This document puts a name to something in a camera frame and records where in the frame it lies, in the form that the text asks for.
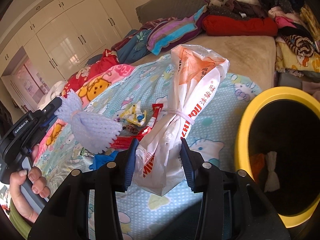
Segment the green sleeve forearm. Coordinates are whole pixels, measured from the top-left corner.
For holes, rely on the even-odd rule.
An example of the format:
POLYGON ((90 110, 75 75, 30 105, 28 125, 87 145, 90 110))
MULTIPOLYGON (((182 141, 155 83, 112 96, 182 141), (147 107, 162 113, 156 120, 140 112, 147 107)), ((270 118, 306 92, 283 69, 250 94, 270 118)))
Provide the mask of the green sleeve forearm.
POLYGON ((9 219, 24 239, 28 239, 31 225, 18 213, 13 201, 10 201, 9 219))

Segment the person's left hand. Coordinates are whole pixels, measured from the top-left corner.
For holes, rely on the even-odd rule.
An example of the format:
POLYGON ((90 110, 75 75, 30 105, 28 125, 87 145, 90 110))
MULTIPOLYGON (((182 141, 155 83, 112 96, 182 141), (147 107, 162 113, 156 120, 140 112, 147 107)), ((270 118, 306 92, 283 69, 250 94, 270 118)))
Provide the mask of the person's left hand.
POLYGON ((34 166, 29 172, 21 170, 13 172, 10 176, 10 194, 11 200, 18 213, 30 223, 35 223, 39 214, 29 205, 26 198, 20 191, 20 186, 29 178, 32 182, 32 191, 41 198, 47 198, 50 195, 50 189, 47 186, 46 179, 42 176, 41 170, 34 166))

